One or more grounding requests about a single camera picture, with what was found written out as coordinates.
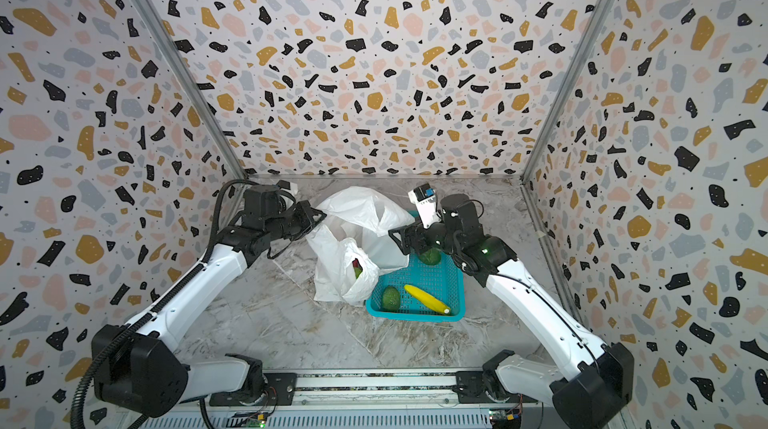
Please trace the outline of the green lime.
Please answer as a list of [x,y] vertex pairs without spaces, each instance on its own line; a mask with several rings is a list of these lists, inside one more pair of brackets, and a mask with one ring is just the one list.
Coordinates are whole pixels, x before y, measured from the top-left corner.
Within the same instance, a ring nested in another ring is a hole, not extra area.
[[438,249],[429,249],[418,255],[419,261],[426,266],[436,266],[441,262],[442,253]]

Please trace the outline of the white plastic bag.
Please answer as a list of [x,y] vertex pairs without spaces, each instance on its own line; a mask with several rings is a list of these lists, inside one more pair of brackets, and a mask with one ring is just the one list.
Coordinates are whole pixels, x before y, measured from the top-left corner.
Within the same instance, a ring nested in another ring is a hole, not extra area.
[[[388,236],[415,218],[383,194],[365,187],[343,189],[322,201],[326,219],[306,237],[317,256],[314,285],[319,302],[362,306],[375,288],[379,267],[366,251],[370,242]],[[363,272],[356,279],[352,261]]]

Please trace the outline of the red dragon fruit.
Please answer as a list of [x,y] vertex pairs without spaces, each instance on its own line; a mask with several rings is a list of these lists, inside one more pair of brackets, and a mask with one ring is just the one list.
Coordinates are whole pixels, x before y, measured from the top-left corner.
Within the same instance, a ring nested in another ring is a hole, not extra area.
[[354,270],[355,278],[358,279],[361,276],[362,272],[363,272],[363,268],[362,268],[362,266],[361,266],[361,264],[360,264],[358,259],[354,259],[352,261],[352,267],[353,267],[353,270]]

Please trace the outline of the yellow banana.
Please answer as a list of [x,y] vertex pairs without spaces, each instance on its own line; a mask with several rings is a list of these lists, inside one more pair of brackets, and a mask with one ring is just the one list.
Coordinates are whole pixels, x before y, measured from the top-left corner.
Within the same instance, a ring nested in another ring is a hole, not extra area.
[[445,303],[443,303],[433,295],[429,294],[428,292],[413,285],[405,285],[404,289],[411,297],[416,299],[420,304],[425,306],[427,309],[441,315],[451,314],[451,309],[448,305],[446,305]]

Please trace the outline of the green avocado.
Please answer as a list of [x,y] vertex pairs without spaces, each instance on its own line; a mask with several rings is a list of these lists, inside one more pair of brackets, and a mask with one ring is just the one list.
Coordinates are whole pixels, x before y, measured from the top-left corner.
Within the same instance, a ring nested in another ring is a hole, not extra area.
[[401,295],[394,286],[387,286],[382,293],[381,308],[386,312],[398,312],[401,307]]

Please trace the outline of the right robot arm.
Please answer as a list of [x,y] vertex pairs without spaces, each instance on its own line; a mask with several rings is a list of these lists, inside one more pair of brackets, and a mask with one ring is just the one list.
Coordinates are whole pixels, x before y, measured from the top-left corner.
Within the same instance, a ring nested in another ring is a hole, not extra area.
[[522,424],[523,398],[551,407],[569,428],[603,428],[632,399],[634,358],[621,343],[607,345],[576,321],[535,280],[513,249],[489,235],[475,202],[464,194],[438,198],[423,184],[408,194],[416,222],[392,229],[405,255],[436,249],[505,303],[550,355],[549,364],[503,350],[479,371],[456,375],[460,402],[516,403],[499,421]]

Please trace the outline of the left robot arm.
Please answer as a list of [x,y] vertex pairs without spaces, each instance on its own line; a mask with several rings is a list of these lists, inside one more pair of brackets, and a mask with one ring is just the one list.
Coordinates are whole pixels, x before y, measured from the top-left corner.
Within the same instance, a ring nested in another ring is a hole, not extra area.
[[233,223],[214,235],[203,257],[168,291],[127,323],[106,325],[96,333],[92,364],[78,385],[72,416],[81,416],[88,394],[145,418],[219,393],[245,403],[263,400],[269,391],[260,360],[227,354],[187,364],[175,351],[224,288],[261,255],[275,256],[274,242],[298,241],[325,217],[280,188],[247,198]]

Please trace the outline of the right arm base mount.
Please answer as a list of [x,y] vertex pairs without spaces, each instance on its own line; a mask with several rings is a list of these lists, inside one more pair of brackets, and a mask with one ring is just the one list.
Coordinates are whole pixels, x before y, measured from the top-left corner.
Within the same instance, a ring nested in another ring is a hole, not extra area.
[[538,403],[538,400],[503,388],[496,376],[489,371],[469,370],[455,373],[455,385],[451,390],[462,404],[513,404]]

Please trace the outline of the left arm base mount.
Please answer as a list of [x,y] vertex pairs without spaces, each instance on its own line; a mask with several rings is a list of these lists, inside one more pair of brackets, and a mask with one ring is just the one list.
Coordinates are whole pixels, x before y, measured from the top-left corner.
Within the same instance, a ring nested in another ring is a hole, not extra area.
[[298,375],[292,372],[267,372],[260,379],[247,381],[234,392],[214,393],[208,399],[213,407],[272,409],[290,406],[297,387]]

